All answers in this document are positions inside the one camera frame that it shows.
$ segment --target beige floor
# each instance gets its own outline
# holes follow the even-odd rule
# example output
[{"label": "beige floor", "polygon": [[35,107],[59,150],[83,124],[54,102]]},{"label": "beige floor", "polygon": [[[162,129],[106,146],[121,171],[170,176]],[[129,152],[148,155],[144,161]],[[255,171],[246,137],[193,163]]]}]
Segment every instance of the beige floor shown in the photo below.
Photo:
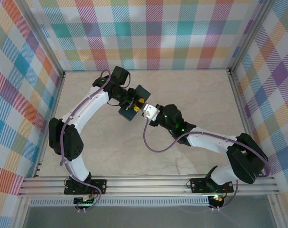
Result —
[{"label": "beige floor", "polygon": [[[56,117],[69,112],[98,76],[99,72],[68,73]],[[132,71],[130,86],[138,84],[151,92],[149,103],[175,104],[189,123],[228,135],[243,132],[224,70]],[[128,122],[118,109],[104,105],[81,133],[82,155],[92,175],[206,174],[213,166],[228,162],[215,152],[179,144],[167,152],[153,153],[143,142],[145,119],[138,114]],[[147,132],[147,141],[154,149],[163,149],[173,141],[162,127],[149,127]],[[67,176],[59,162],[60,156],[48,146],[39,175]]]}]

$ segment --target aluminum rail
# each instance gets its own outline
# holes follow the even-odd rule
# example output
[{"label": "aluminum rail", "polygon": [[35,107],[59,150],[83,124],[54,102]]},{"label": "aluminum rail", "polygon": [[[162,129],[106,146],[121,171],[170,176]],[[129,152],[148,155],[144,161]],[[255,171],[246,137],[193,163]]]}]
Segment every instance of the aluminum rail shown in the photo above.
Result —
[{"label": "aluminum rail", "polygon": [[[105,196],[148,197],[148,196],[208,196],[217,193],[191,193],[186,186],[190,178],[203,178],[204,175],[170,176],[100,176],[93,179],[106,179]],[[66,197],[64,181],[66,177],[38,177],[24,179],[20,197]],[[239,181],[238,195],[278,194],[273,177],[260,178],[254,184]]]}]

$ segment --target purple cable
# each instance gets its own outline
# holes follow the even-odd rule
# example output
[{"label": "purple cable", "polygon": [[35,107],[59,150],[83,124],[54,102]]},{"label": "purple cable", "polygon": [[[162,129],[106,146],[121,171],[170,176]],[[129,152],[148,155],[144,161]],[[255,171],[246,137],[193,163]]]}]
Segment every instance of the purple cable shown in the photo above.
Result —
[{"label": "purple cable", "polygon": [[231,204],[231,202],[233,201],[234,197],[236,196],[236,194],[238,192],[238,189],[239,189],[239,181],[236,180],[235,190],[234,190],[234,193],[233,193],[231,200],[228,203],[226,203],[224,206],[222,206],[221,209],[226,208],[229,204]]},{"label": "purple cable", "polygon": [[[60,163],[59,163],[60,166],[62,166],[62,165],[65,163],[65,151],[64,151],[64,132],[65,132],[65,128],[66,128],[67,124],[69,123],[70,119],[73,118],[73,116],[75,115],[75,113],[76,113],[89,99],[92,99],[92,97],[94,97],[94,96],[97,95],[102,89],[104,89],[104,87],[110,82],[110,78],[111,78],[110,70],[103,70],[103,71],[101,72],[101,76],[100,76],[100,77],[102,77],[102,75],[103,75],[103,73],[104,73],[105,71],[107,71],[107,72],[109,73],[109,77],[108,77],[107,81],[105,82],[105,84],[102,85],[102,86],[101,86],[97,91],[95,91],[93,94],[89,95],[89,97],[86,97],[86,98],[72,111],[71,115],[67,118],[67,120],[66,120],[65,123],[64,123],[64,126],[63,126],[63,128],[62,128],[62,130],[61,130],[61,132],[60,132],[60,150],[61,150],[61,155],[62,155],[62,159],[61,159],[61,161],[60,161]],[[88,184],[88,183],[85,183],[85,182],[81,181],[80,179],[78,179],[76,176],[74,176],[73,173],[72,173],[72,170],[70,169],[70,167],[69,167],[66,163],[65,163],[65,167],[67,168],[68,172],[70,173],[70,175],[72,176],[72,178],[73,178],[74,180],[76,180],[77,182],[79,182],[79,183],[81,183],[81,184],[83,184],[83,185],[86,185],[86,186],[89,186],[89,187],[91,187],[91,188],[93,188],[93,189],[98,190],[98,192],[99,192],[99,197],[98,197],[97,201],[96,201],[92,206],[90,206],[90,207],[88,207],[88,208],[86,209],[86,210],[91,210],[91,209],[97,204],[97,202],[100,200],[100,198],[101,198],[101,196],[102,196],[102,191],[101,191],[98,187],[96,187],[96,186],[94,186],[94,185],[91,185],[91,184]]]},{"label": "purple cable", "polygon": [[231,143],[238,144],[238,145],[244,147],[245,149],[249,150],[250,152],[254,153],[254,154],[255,154],[258,158],[260,158],[260,159],[262,160],[262,162],[265,164],[266,175],[261,175],[261,176],[259,176],[259,177],[268,177],[268,176],[271,175],[271,168],[270,168],[269,164],[268,164],[267,161],[266,161],[261,155],[259,155],[254,149],[252,149],[252,148],[250,148],[249,146],[247,146],[247,145],[245,145],[245,144],[243,144],[243,143],[241,143],[241,142],[238,142],[238,141],[236,141],[236,140],[227,139],[227,138],[225,138],[225,137],[223,137],[223,136],[219,136],[219,135],[212,134],[212,133],[207,133],[207,132],[186,132],[186,133],[180,135],[180,136],[179,136],[173,143],[171,143],[171,145],[168,146],[167,148],[165,148],[165,149],[163,149],[163,150],[160,150],[160,151],[156,151],[156,150],[152,149],[152,148],[148,145],[147,140],[146,140],[146,130],[147,130],[147,127],[148,127],[149,119],[146,118],[146,120],[147,120],[147,121],[146,121],[146,125],[145,125],[145,128],[144,128],[143,139],[144,139],[144,143],[145,143],[145,145],[147,146],[147,148],[148,148],[149,150],[151,150],[152,152],[155,152],[155,153],[165,152],[165,151],[169,150],[170,148],[172,148],[172,147],[177,143],[177,141],[179,141],[181,138],[183,138],[183,137],[186,136],[186,135],[191,135],[191,134],[202,134],[202,135],[203,135],[203,134],[205,134],[205,135],[209,135],[209,136],[211,136],[211,137],[217,138],[217,139],[227,140],[227,141],[229,141],[229,142],[231,142]]}]

